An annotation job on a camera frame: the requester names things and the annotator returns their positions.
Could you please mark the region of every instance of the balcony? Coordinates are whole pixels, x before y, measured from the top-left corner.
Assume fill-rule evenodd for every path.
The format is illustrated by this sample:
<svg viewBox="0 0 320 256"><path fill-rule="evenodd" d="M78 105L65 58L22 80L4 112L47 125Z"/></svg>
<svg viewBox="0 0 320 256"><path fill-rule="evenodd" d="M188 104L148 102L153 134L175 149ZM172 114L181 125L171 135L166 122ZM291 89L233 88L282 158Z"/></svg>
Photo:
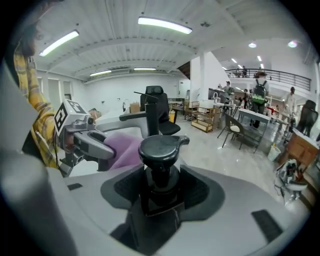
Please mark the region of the balcony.
<svg viewBox="0 0 320 256"><path fill-rule="evenodd" d="M265 72L266 79L272 82L280 82L290 86L298 87L310 92L311 79L287 72L271 70L247 68L245 73L243 69L228 69L225 71L229 78L256 78L257 72Z"/></svg>

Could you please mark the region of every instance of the wall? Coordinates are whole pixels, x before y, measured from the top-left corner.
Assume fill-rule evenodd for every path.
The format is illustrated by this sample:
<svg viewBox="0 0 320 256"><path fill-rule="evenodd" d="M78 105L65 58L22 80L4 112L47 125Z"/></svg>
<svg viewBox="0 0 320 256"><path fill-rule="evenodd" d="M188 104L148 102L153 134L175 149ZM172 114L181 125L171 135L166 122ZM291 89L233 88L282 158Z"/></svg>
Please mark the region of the wall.
<svg viewBox="0 0 320 256"><path fill-rule="evenodd" d="M71 98L73 101L76 101L81 104L81 106L86 109L90 110L89 104L88 104L88 95L87 95L87 85L83 83L83 81L70 78L64 75L58 75L54 73L46 73L43 71L37 71L37 77L41 78L42 82L42 93L44 97L51 101L50 92L49 92L49 86L48 81L49 79L53 80L59 80L60 83L58 84L59 87L59 95L61 97L60 100L64 99L64 82L70 82L70 90L71 90Z"/></svg>
<svg viewBox="0 0 320 256"><path fill-rule="evenodd" d="M190 90L191 81L188 78L183 78L179 80L178 84L178 97L186 98L187 91Z"/></svg>
<svg viewBox="0 0 320 256"><path fill-rule="evenodd" d="M190 69L190 104L208 100L209 88L215 89L219 85L224 87L226 81L230 81L211 51L192 59Z"/></svg>
<svg viewBox="0 0 320 256"><path fill-rule="evenodd" d="M224 87L226 81L230 81L230 78L227 76L225 70L221 67L220 62L213 55L213 53L206 52L203 55L204 58L204 90L203 100L208 99L208 90L209 88L215 89L219 85Z"/></svg>
<svg viewBox="0 0 320 256"><path fill-rule="evenodd" d="M306 55L297 48L275 48L271 57L271 69L311 79L312 67L303 63Z"/></svg>
<svg viewBox="0 0 320 256"><path fill-rule="evenodd" d="M147 86L161 86L168 98L177 98L178 82L182 79L182 76L139 75L90 82L87 85L88 105L102 114L121 109L123 102L129 107L130 103L140 103L140 95L134 92L145 93Z"/></svg>
<svg viewBox="0 0 320 256"><path fill-rule="evenodd" d="M60 93L59 93L59 80L48 79L48 91L50 95L50 102L55 111L60 107Z"/></svg>

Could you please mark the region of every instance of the floor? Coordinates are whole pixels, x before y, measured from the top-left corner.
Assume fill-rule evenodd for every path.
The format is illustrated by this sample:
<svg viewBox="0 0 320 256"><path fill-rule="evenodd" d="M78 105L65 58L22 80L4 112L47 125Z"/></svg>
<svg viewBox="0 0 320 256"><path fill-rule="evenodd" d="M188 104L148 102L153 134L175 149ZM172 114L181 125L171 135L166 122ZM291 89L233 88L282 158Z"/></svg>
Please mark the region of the floor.
<svg viewBox="0 0 320 256"><path fill-rule="evenodd" d="M222 148L227 132L217 138L221 129L205 133L191 126L190 122L184 121L181 116L178 116L176 124L181 127L177 135L186 135L190 138L189 145L184 145L180 149L180 156L188 165L254 183L269 193L277 202L284 204L284 199L277 194L274 188L276 164L270 161L264 152L258 149L256 153L253 153L254 148L245 144L239 150L240 142L231 141L231 135ZM266 136L271 136L272 130L270 129ZM297 219L302 220L309 214L309 210L300 200L287 203L285 207Z"/></svg>

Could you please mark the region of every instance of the office chair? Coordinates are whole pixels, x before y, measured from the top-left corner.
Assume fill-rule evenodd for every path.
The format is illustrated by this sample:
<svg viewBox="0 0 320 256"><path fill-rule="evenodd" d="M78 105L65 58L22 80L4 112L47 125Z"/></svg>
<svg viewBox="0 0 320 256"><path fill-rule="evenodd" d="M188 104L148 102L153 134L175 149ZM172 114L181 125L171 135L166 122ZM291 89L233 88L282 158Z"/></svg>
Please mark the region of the office chair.
<svg viewBox="0 0 320 256"><path fill-rule="evenodd" d="M159 130L163 135L173 135L180 131L180 126L169 121L169 102L168 96L164 93L161 86L147 86L145 88L145 94L158 98L156 104L156 111L159 120ZM145 111L145 104L152 101L151 97L146 95L140 96L140 111Z"/></svg>
<svg viewBox="0 0 320 256"><path fill-rule="evenodd" d="M314 109L308 108L313 107L313 104L308 103L309 101L312 102L311 100L307 100L306 104L303 106L300 121L296 127L299 132L308 137L310 137L310 131L316 123L319 115Z"/></svg>

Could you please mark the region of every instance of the ceiling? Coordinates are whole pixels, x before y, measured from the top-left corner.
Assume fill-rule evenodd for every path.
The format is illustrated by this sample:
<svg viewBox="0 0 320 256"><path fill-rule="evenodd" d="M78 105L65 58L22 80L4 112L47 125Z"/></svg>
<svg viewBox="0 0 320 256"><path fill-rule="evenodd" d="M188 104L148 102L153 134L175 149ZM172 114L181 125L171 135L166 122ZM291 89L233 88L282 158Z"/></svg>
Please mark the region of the ceiling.
<svg viewBox="0 0 320 256"><path fill-rule="evenodd" d="M275 55L296 56L301 60L301 63L304 61L305 64L309 64L315 59L317 52L307 37L300 39L296 48L288 47L290 40L289 38L255 40L256 48L248 47L251 41L245 41L215 49L212 53L226 69L237 69L238 64L247 69L258 69L263 63L265 69L271 70L273 69L272 57Z"/></svg>
<svg viewBox="0 0 320 256"><path fill-rule="evenodd" d="M193 31L139 25L139 16ZM201 26L204 22L210 26ZM43 36L36 42L37 68L86 81L94 72L134 67L171 73L203 52L253 40L306 40L277 0L65 0L41 18L39 30ZM79 36L39 56L72 30Z"/></svg>

